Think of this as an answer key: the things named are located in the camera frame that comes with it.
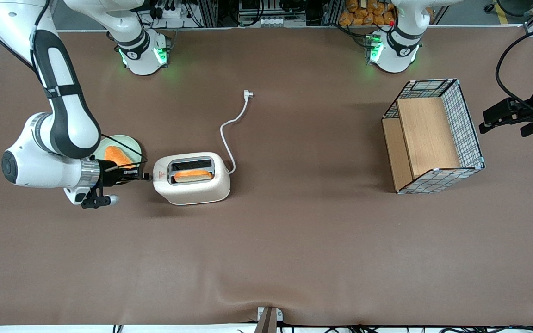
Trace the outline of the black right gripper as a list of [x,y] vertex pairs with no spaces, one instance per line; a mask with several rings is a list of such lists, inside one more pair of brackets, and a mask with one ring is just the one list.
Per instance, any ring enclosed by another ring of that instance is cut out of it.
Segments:
[[144,180],[150,181],[148,173],[141,173],[140,165],[124,166],[107,171],[107,169],[117,167],[116,162],[110,160],[93,160],[98,164],[99,175],[94,187],[112,187],[117,184],[124,184],[127,181]]

